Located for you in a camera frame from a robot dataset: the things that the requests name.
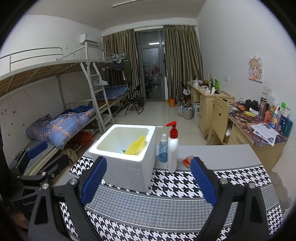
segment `bunk bed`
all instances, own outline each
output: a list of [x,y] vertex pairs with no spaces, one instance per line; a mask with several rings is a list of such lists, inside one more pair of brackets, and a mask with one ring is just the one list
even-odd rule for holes
[[[105,92],[105,87],[104,87],[108,83],[102,80],[102,76],[100,74],[99,69],[110,68],[112,66],[113,59],[115,59],[114,56],[118,58],[118,55],[112,55],[112,58],[106,58],[105,57],[106,55],[103,54],[104,60],[89,59],[89,45],[93,45],[93,44],[89,42],[85,42],[84,46],[68,54],[67,56],[64,56],[62,48],[49,47],[49,48],[36,48],[36,49],[19,51],[19,52],[15,52],[15,53],[1,57],[0,59],[9,58],[9,72],[0,76],[0,97],[8,94],[13,90],[16,90],[25,85],[28,85],[30,83],[55,76],[58,81],[59,92],[61,95],[61,100],[62,100],[64,110],[76,108],[81,105],[90,106],[94,108],[94,113],[90,115],[90,118],[88,119],[88,121],[84,123],[83,126],[80,127],[79,130],[77,130],[77,132],[79,132],[85,126],[89,125],[92,121],[96,120],[98,128],[94,130],[94,133],[96,133],[96,131],[99,129],[99,131],[103,134],[106,131],[106,128],[105,128],[106,124],[109,122],[114,123],[114,120],[113,120],[114,113],[111,112],[110,107],[116,104],[122,104],[123,101],[127,98],[128,93],[125,93],[119,96],[116,100],[112,100],[111,103],[109,104],[109,101]],[[59,52],[58,54],[38,55],[38,56],[33,56],[29,58],[23,58],[20,60],[12,61],[12,56],[15,54],[33,51],[33,50],[45,50],[45,49],[59,49],[61,52]],[[85,59],[81,59],[80,58],[81,51],[84,51],[84,50],[85,50]],[[74,60],[74,55],[76,53],[78,54],[79,59]],[[20,62],[20,61],[31,59],[31,58],[54,56],[54,55],[61,56],[61,58],[60,59],[57,58],[56,61],[54,62],[35,64],[35,65],[31,65],[31,66],[27,66],[27,67],[23,67],[23,68],[11,71],[11,65],[16,62]],[[71,55],[73,57],[73,60],[68,60],[68,57]],[[74,73],[74,72],[80,72],[80,71],[84,72],[85,77],[88,81],[91,99],[76,101],[72,103],[65,103],[60,76],[62,74]],[[99,83],[98,85],[100,86],[100,89],[97,91],[94,91],[94,88],[92,85],[91,78],[94,76],[97,76],[98,83]],[[100,93],[103,94],[104,101],[102,101],[102,99],[99,99],[99,100],[96,99],[96,94],[98,95]],[[105,111],[108,112],[108,118],[106,120],[103,120],[101,114]],[[39,142],[40,140],[33,140],[24,148],[25,149],[32,148],[33,146],[37,145]],[[57,154],[58,151],[59,149],[57,147],[55,147],[52,143],[49,143],[48,148],[44,152],[42,152],[41,154],[39,154],[37,157],[35,157],[30,161],[28,168],[25,171],[25,174],[26,175],[37,174],[42,169],[42,167]]]

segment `storage box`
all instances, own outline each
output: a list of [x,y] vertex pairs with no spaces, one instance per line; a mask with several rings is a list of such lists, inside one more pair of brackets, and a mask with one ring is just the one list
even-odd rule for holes
[[194,118],[198,118],[200,116],[200,103],[195,102],[194,104]]
[[[143,150],[126,155],[125,150],[142,135],[146,136]],[[155,126],[113,125],[89,150],[96,160],[107,160],[103,177],[108,184],[129,190],[148,190],[156,157]]]

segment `bed frame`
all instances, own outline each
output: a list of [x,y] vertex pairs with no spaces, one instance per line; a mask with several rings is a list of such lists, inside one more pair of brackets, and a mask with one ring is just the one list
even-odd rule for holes
[[[82,46],[79,49],[75,50],[74,52],[68,54],[67,56],[64,56],[63,49],[60,47],[48,47],[48,48],[36,48],[36,49],[19,51],[19,52],[15,52],[15,53],[1,57],[0,59],[9,57],[9,72],[7,74],[0,76],[0,97],[6,95],[7,93],[9,93],[13,90],[21,88],[27,84],[30,84],[30,83],[33,83],[33,82],[36,82],[36,81],[39,81],[39,80],[42,80],[45,78],[56,76],[56,78],[58,80],[59,91],[60,91],[61,100],[62,100],[62,104],[63,104],[64,109],[66,110],[68,108],[75,108],[79,105],[87,105],[87,106],[91,105],[95,109],[95,115],[89,120],[88,124],[91,123],[93,120],[96,120],[97,124],[98,124],[98,129],[103,134],[106,131],[106,128],[105,128],[106,124],[111,121],[112,121],[112,123],[114,123],[114,119],[113,119],[113,115],[110,110],[110,107],[119,103],[124,98],[126,98],[128,94],[121,96],[117,101],[115,101],[111,105],[109,105],[109,102],[108,102],[107,96],[106,96],[106,92],[105,92],[105,88],[104,88],[104,85],[107,85],[108,83],[106,81],[102,80],[99,69],[111,67],[112,61],[89,59],[89,45],[97,47],[97,45],[95,45],[95,44],[92,44],[90,42],[85,42],[84,46]],[[58,49],[61,52],[57,53],[57,54],[38,55],[38,56],[33,56],[33,57],[29,57],[29,58],[23,58],[20,60],[12,61],[12,56],[15,54],[28,52],[28,51],[34,51],[34,50],[48,50],[48,49]],[[85,56],[86,56],[85,59],[80,58],[81,51],[85,51]],[[78,54],[79,59],[68,60],[69,56],[72,56],[74,59],[75,54]],[[24,68],[20,68],[20,69],[16,69],[16,70],[11,71],[11,65],[13,63],[27,60],[27,59],[31,59],[31,58],[44,57],[44,56],[61,56],[61,58],[60,59],[57,58],[56,61],[54,61],[54,62],[35,64],[35,65],[31,65],[31,66],[27,66]],[[90,89],[90,93],[91,93],[91,99],[81,100],[81,101],[72,102],[72,103],[65,103],[60,76],[62,74],[80,72],[80,71],[84,72],[86,79],[88,81],[89,89]],[[98,82],[99,82],[99,85],[101,86],[100,90],[94,91],[92,81],[91,81],[91,78],[93,76],[98,77]],[[106,102],[101,107],[98,106],[98,102],[95,97],[95,94],[100,91],[103,92],[104,97],[105,97],[105,102]],[[101,116],[101,113],[103,113],[105,111],[108,111],[108,113],[109,113],[106,121],[104,121]],[[31,148],[31,147],[35,146],[37,143],[38,143],[38,141],[32,141],[25,148]],[[31,162],[29,164],[29,168],[28,168],[28,170],[26,170],[25,174],[26,175],[37,174],[38,171],[41,170],[43,165],[46,164],[57,152],[58,152],[58,149],[49,143],[47,150],[45,150],[43,153],[41,153],[36,158],[31,160]]]

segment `drawer handle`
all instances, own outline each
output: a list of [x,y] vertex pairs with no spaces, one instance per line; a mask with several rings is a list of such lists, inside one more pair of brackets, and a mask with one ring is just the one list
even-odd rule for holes
[[242,144],[244,143],[239,136],[237,136],[237,140]]

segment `ceiling light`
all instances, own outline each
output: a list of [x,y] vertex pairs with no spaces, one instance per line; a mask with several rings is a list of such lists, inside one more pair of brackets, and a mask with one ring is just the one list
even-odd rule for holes
[[129,0],[129,1],[125,1],[123,3],[116,4],[116,5],[112,6],[112,7],[119,7],[121,5],[132,3],[132,2],[147,2],[147,1],[157,1],[157,0]]

